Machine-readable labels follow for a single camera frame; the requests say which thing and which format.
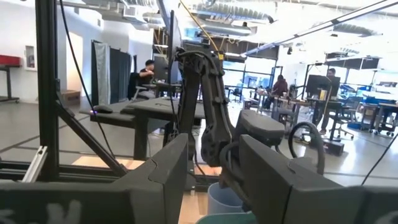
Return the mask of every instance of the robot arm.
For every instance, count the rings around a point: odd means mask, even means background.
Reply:
[[[244,177],[240,169],[239,137],[248,134],[267,146],[278,146],[284,135],[284,126],[255,111],[242,110],[236,128],[233,128],[224,93],[222,61],[211,53],[185,52],[182,49],[177,51],[176,60],[183,77],[177,128],[179,133],[189,135],[189,159],[195,150],[192,124],[200,86],[206,118],[201,157],[211,167],[221,166],[221,186],[231,187],[246,205],[250,205],[242,188]]]
[[[178,107],[179,132],[192,136],[192,123],[195,115],[199,87],[203,95],[203,108],[206,129],[201,138],[201,156],[211,167],[220,166],[220,149],[230,144],[234,128],[228,116],[228,99],[224,93],[222,62],[215,55],[203,52],[184,52],[180,49],[176,56],[183,77],[183,90]],[[195,150],[195,142],[190,141],[190,159]]]

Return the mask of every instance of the office chair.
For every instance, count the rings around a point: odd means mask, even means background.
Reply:
[[[143,100],[148,100],[148,98],[145,98],[144,96],[139,96],[138,93],[140,90],[147,90],[147,88],[142,87],[142,86],[137,86],[137,78],[139,74],[136,72],[132,72],[130,74],[130,79],[129,79],[129,86],[127,88],[127,98],[133,102],[137,100],[138,98],[141,98]]]
[[[233,101],[240,103],[241,102],[240,98],[242,97],[242,89],[235,88],[234,91],[232,92],[232,95],[235,96],[235,99]]]
[[[350,109],[345,109],[345,110],[341,110],[341,116],[338,117],[338,120],[336,121],[337,124],[339,124],[340,126],[338,128],[336,128],[337,132],[338,132],[338,138],[340,138],[341,136],[341,132],[344,133],[344,135],[350,135],[351,139],[354,139],[354,134],[343,129],[343,124],[347,124],[347,123],[353,123],[353,122],[357,122],[358,119],[356,117],[356,112],[361,104],[362,101],[362,97],[360,96],[351,96],[348,97],[347,100],[344,103],[344,106],[349,106]]]

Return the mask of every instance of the bucket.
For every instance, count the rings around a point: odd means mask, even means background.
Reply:
[[[207,190],[208,207],[207,214],[240,213],[242,200],[232,189],[221,189],[218,183],[211,184]]]

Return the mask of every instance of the cardboard box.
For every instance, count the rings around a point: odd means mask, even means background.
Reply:
[[[61,97],[65,106],[80,105],[80,91],[62,90]]]

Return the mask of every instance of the computer mouse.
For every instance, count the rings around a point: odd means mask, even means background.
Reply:
[[[94,110],[97,113],[113,113],[113,110],[105,105],[96,105],[94,106]]]

